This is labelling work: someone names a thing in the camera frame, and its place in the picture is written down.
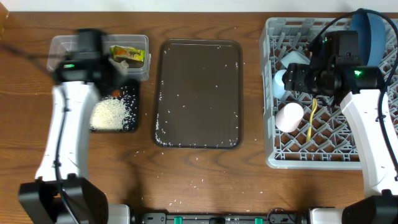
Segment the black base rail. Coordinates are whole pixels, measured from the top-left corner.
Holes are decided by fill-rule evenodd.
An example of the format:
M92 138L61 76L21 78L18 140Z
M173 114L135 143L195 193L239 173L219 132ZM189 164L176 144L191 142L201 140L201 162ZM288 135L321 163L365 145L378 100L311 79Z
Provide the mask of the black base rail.
M108 223L137 223L137 224L305 224L310 223L306 213L288 213L283 210L273 209L265 215L215 215L215 214L166 214L145 213L142 215L129 214L117 215L110 212Z

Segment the clear plastic bin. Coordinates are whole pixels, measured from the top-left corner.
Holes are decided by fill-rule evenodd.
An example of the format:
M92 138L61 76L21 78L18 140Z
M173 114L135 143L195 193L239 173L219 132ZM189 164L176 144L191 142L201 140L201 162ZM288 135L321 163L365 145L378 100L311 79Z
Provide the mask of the clear plastic bin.
M49 54L58 55L59 58L48 58L47 70L50 72L54 71L66 54L76 50L77 42L77 35L55 36L50 44ZM109 53L109 48L113 45L144 50L144 64L139 68L128 68L127 74L130 78L142 82L149 79L151 55L149 53L149 39L146 35L108 34L106 37L103 37L105 54Z

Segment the light blue cup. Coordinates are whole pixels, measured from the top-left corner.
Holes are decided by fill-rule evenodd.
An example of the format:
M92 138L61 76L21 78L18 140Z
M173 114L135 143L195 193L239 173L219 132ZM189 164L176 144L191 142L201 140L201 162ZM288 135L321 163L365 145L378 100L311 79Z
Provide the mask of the light blue cup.
M272 79L273 96L278 99L281 99L285 94L284 82L282 81L285 72L286 70L279 70Z

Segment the dark brown serving tray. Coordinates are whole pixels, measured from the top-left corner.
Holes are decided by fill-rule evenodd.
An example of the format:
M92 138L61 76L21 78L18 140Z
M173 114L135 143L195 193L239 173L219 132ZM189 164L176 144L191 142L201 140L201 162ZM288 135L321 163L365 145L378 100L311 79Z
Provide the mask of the dark brown serving tray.
M169 39L160 48L153 140L236 148L243 138L243 53L233 40Z

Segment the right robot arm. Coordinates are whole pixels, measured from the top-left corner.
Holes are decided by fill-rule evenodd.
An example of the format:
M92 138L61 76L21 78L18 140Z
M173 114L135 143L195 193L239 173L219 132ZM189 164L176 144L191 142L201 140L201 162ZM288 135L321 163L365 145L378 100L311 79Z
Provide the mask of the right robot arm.
M345 116L362 167L365 198L345 208L313 208L309 223L397 223L397 135L378 67L313 68L291 63L286 90L332 96Z

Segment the pink cup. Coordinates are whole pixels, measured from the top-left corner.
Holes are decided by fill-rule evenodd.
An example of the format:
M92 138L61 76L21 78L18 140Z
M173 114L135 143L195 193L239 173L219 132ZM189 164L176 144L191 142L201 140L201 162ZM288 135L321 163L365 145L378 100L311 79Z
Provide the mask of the pink cup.
M275 115L276 127L285 133L295 131L301 119L304 116L304 110L298 103L288 103Z

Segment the white tissue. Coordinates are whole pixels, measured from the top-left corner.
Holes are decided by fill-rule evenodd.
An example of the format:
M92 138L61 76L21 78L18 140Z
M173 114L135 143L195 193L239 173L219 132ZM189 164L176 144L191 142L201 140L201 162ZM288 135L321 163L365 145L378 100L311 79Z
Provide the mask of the white tissue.
M123 70L127 70L129 68L129 64L125 60L123 60L122 62L118 62L117 64Z

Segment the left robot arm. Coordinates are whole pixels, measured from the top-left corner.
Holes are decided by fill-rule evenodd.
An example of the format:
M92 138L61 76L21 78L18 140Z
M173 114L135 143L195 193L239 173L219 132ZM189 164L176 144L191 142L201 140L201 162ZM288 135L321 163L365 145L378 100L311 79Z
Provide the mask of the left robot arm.
M18 197L34 223L130 223L125 204L110 204L88 180L90 117L122 75L107 58L64 60L54 71L53 111L35 180Z

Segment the dark blue plate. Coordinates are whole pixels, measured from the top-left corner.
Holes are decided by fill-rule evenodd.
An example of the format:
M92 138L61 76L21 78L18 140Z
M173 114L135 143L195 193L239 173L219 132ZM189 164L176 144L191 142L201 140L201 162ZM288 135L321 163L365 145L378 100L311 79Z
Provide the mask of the dark blue plate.
M363 65L378 66L386 44L386 28L383 19L375 14L355 14L349 30L358 32L359 57Z

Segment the orange carrot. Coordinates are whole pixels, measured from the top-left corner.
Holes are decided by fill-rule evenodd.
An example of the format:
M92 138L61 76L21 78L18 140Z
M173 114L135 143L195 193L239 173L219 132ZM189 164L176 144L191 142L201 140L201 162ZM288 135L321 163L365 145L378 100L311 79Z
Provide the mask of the orange carrot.
M120 98L121 97L121 91L120 90L114 90L111 94L111 96L115 98Z

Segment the light blue bowl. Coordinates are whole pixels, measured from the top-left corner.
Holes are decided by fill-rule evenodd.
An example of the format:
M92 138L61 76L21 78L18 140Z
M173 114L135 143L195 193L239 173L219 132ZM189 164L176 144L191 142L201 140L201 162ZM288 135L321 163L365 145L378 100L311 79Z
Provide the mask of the light blue bowl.
M287 68L291 63L298 63L304 65L310 64L310 60L298 51L293 51L288 53L285 57L283 57L280 60L280 62L285 68Z

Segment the grey dishwasher rack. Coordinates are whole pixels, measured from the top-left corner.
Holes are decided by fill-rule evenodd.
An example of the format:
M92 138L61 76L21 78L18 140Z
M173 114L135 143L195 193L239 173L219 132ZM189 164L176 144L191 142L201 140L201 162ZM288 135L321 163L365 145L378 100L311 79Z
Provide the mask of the grey dishwasher rack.
M387 85L389 114L397 122L397 21L383 19L386 28L384 55L378 67ZM279 70L287 70L280 60L298 51L310 60L313 68L331 70L335 65L321 58L327 32L349 30L351 18L289 18L267 20L259 48L264 88L264 140L267 165L275 169L358 170L359 155L349 124L332 96L285 91L281 99L273 96L272 79ZM313 117L312 138L306 142L312 99L318 101ZM275 125L275 115L288 103L298 103L304 116L298 128L285 133Z

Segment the yellow plastic spoon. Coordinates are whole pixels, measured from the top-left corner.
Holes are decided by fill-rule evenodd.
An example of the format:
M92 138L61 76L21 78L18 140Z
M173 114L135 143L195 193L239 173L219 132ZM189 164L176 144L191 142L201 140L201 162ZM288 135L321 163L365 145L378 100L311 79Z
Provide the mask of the yellow plastic spoon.
M309 118L310 127L307 130L306 142L309 142L312 138L313 117L315 115L317 108L318 108L318 101L316 98L313 98L312 99L312 110L311 110L310 118Z

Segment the yellow snack wrapper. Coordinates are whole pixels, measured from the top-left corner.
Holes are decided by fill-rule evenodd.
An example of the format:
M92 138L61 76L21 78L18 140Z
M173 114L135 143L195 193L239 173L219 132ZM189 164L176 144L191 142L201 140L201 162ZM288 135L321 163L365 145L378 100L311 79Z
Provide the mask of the yellow snack wrapper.
M136 49L134 47L112 45L109 48L109 53L115 62L122 62L123 60L144 62L145 60L145 50Z

